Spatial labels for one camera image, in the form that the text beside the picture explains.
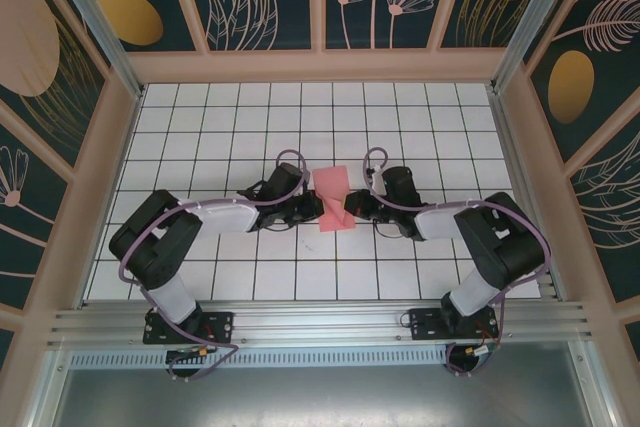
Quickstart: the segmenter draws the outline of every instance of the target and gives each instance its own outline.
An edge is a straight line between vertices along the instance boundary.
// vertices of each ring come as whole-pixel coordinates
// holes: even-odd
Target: pink cloth
[[[350,192],[349,176],[344,165],[314,169],[313,185],[322,199],[324,215],[319,219],[320,232],[355,229],[356,221],[344,210],[344,201]]]

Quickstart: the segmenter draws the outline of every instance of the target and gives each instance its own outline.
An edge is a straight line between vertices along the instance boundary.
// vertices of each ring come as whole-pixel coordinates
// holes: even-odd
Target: grid floor
[[[361,159],[374,146],[412,169],[426,202],[513,195],[481,84],[149,85],[85,297],[141,298],[118,280],[105,239],[151,191],[234,196],[287,148],[310,170],[346,165],[351,188],[363,188]],[[462,241],[389,239],[359,221],[337,233],[308,224],[197,239],[180,275],[198,300],[403,300],[439,299],[473,268]],[[530,283],[509,296],[540,293]]]

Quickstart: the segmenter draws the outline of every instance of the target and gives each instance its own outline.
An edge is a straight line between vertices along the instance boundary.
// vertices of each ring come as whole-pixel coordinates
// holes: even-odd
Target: enclosure
[[[637,1],[0,0],[6,425],[634,425]],[[372,147],[422,201],[503,191],[545,235],[493,365],[454,377],[402,322],[475,270],[463,241],[314,220],[196,239],[180,275],[240,350],[174,385],[114,233],[286,149],[363,189]]]

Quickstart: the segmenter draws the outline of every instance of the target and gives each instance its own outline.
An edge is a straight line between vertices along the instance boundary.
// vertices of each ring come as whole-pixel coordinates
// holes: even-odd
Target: white tile
[[[193,169],[192,190],[224,190],[227,182],[227,171],[229,162],[219,161],[196,161]]]
[[[224,160],[231,155],[230,133],[205,132],[198,143],[198,160]]]
[[[470,259],[471,254],[467,248],[467,244],[462,239],[453,239],[453,249],[456,253],[456,259]]]
[[[89,300],[126,300],[129,297],[130,284],[118,277],[118,261],[100,261],[93,276],[89,291]]]
[[[300,105],[300,84],[271,84],[270,105]]]
[[[349,82],[334,83],[333,105],[364,105],[362,84]]]
[[[468,132],[471,154],[474,159],[502,159],[500,139],[495,132]]]
[[[496,130],[490,107],[462,107],[462,116],[468,131]]]
[[[330,105],[323,107],[302,108],[303,132],[331,132],[333,130],[333,109]]]
[[[149,84],[144,105],[152,107],[171,107],[176,100],[178,84]]]
[[[204,235],[201,231],[185,257],[187,260],[216,260],[219,235]]]
[[[369,132],[369,148],[382,147],[389,154],[390,159],[402,158],[400,132]]]
[[[298,226],[298,259],[333,260],[336,256],[334,232],[320,232],[318,225]]]
[[[270,132],[267,134],[267,156],[266,159],[275,159],[283,150],[298,150],[300,134],[297,132]]]
[[[286,225],[274,225],[274,229],[286,228]],[[297,229],[284,232],[261,230],[258,236],[258,259],[294,260],[296,258]]]
[[[456,84],[460,105],[489,105],[484,84]]]
[[[166,132],[172,112],[166,107],[141,109],[136,132]]]
[[[398,105],[427,105],[427,94],[423,83],[396,82]]]
[[[334,107],[333,125],[336,131],[364,131],[364,107]]]
[[[416,257],[418,259],[455,259],[451,239],[433,239],[416,242]]]
[[[163,160],[158,172],[156,189],[189,190],[193,175],[193,160]]]
[[[207,107],[204,109],[202,131],[232,132],[236,121],[236,107]]]
[[[464,122],[458,107],[429,107],[433,130],[462,131]]]
[[[400,235],[400,231],[395,226],[379,225],[378,229],[385,235],[397,237]],[[376,256],[378,259],[415,259],[416,254],[413,250],[413,241],[406,237],[400,237],[398,239],[391,239],[389,237],[383,237],[376,232]]]
[[[366,105],[396,105],[396,93],[393,83],[364,84],[364,101]]]
[[[394,106],[366,108],[367,130],[388,132],[399,130],[398,108]]]
[[[218,262],[213,300],[251,300],[255,269],[255,262]]]
[[[457,260],[456,264],[458,264],[458,277],[460,277],[460,283],[467,278],[467,276],[473,272],[476,268],[476,264],[473,260]]]
[[[257,232],[226,232],[220,236],[218,260],[253,260],[257,243]]]
[[[238,107],[236,132],[264,132],[267,130],[268,107]]]
[[[168,134],[162,160],[194,159],[200,134]]]
[[[302,84],[302,105],[331,105],[331,84],[311,82]]]
[[[124,224],[150,194],[151,192],[118,192],[110,222]]]
[[[180,84],[176,107],[204,107],[207,103],[209,84]]]
[[[418,274],[423,299],[441,299],[458,286],[455,260],[419,260]]]
[[[458,105],[455,84],[425,84],[429,105]]]
[[[113,260],[117,261],[115,255],[111,253],[109,250],[109,242],[111,242],[111,237],[115,235],[118,229],[122,227],[121,224],[109,224],[104,232],[104,242],[100,248],[100,252],[98,252],[98,259],[100,260]]]
[[[300,152],[308,159],[333,158],[333,134],[325,132],[302,132]]]
[[[229,165],[227,190],[242,190],[262,180],[263,160],[237,160]]]
[[[300,107],[269,107],[269,132],[300,131]]]
[[[375,261],[338,262],[338,299],[378,299],[378,278]]]
[[[526,282],[507,292],[506,297],[508,299],[539,299],[540,288],[535,280]]]
[[[405,159],[437,159],[432,132],[403,132],[402,149]]]
[[[416,189],[442,190],[437,160],[407,160]]]
[[[438,158],[470,159],[469,141],[466,132],[435,132]]]
[[[270,84],[241,84],[238,105],[269,105]]]
[[[400,115],[400,130],[403,132],[415,130],[432,130],[429,107],[398,107]]]
[[[336,166],[344,165],[347,168],[347,176],[349,177],[349,188],[351,189],[364,189],[367,184],[364,182],[362,176],[362,161],[361,160],[337,160]]]
[[[231,148],[232,159],[263,159],[266,133],[236,133]]]
[[[504,160],[474,160],[481,189],[511,189]]]
[[[254,299],[293,300],[295,282],[295,262],[258,262]]]
[[[478,190],[445,190],[444,195],[447,202],[462,202],[466,200],[478,200],[480,192]]]
[[[351,230],[336,232],[338,259],[366,260],[375,259],[376,250],[373,241],[373,227],[369,224],[356,226]]]
[[[438,190],[418,190],[420,194],[420,198],[423,202],[428,204],[442,204],[444,202],[444,191],[441,189]]]
[[[174,109],[171,116],[170,132],[200,132],[204,107],[184,107]]]
[[[157,160],[127,162],[120,190],[153,190],[159,167]]]
[[[440,171],[445,189],[477,189],[476,174],[470,160],[441,160]]]
[[[378,262],[380,299],[419,299],[416,261],[386,260]]]
[[[238,104],[240,84],[210,84],[207,105],[233,106]]]
[[[183,262],[180,266],[180,277],[184,286],[196,300],[211,300],[213,290],[213,276],[216,271],[216,263]]]
[[[298,262],[297,300],[335,300],[336,264],[327,261]]]
[[[127,160],[160,160],[167,134],[136,134]]]

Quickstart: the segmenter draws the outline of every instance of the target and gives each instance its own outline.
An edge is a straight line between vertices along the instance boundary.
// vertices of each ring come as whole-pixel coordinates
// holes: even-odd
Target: beige circle
[[[98,0],[120,40],[150,45],[162,37],[162,19],[147,0]]]
[[[33,97],[58,72],[56,18],[45,0],[0,0],[0,84]]]
[[[595,74],[591,60],[570,50],[560,56],[549,79],[549,109],[563,124],[576,120],[591,98]]]

